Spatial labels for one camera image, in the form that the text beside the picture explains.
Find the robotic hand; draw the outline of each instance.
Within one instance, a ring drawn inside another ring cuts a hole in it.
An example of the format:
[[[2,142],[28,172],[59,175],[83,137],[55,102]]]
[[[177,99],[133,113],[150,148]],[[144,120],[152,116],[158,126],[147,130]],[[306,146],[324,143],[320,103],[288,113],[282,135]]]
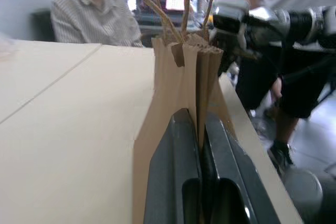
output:
[[[266,7],[249,10],[247,0],[219,0],[214,9],[210,37],[215,38],[228,57],[221,71],[227,70],[234,55],[258,58],[260,54],[251,49],[268,44],[314,44],[315,50],[336,52],[336,6],[312,7],[301,12]]]

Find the black shorts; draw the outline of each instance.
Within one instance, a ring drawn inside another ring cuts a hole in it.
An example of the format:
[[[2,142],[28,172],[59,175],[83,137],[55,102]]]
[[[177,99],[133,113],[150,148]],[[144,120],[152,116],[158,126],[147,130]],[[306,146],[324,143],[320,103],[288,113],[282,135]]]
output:
[[[243,59],[240,65],[236,92],[244,108],[256,109],[280,75],[285,77],[282,82],[280,107],[290,116],[308,118],[328,80],[330,66],[310,72],[296,81],[286,83],[286,76],[319,63],[327,55],[287,49],[280,63],[280,47],[269,46],[261,52],[263,57],[260,60]]]

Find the black shoe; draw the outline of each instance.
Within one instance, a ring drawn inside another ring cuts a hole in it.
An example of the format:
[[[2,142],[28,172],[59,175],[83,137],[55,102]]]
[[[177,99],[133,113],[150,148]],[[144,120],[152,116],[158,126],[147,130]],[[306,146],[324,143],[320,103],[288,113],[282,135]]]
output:
[[[274,141],[267,153],[280,177],[290,166],[294,165],[289,155],[289,147],[285,143]]]

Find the floor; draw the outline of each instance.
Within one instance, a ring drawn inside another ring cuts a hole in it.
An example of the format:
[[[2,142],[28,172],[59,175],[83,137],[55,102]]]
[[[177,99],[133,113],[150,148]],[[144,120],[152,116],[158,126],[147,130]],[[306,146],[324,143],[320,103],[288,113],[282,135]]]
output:
[[[323,96],[329,87],[322,91]],[[270,105],[267,95],[251,119],[265,148],[275,138],[275,123],[263,116]],[[308,120],[300,120],[290,140],[291,157],[297,167],[311,171],[328,169],[336,174],[336,92],[316,107]]]

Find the striped shirt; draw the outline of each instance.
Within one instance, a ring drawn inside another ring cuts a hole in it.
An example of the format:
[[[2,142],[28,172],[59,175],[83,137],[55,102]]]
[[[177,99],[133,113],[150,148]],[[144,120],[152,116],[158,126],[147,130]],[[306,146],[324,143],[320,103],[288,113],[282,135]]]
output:
[[[142,47],[141,33],[125,0],[55,0],[51,21],[58,42]]]

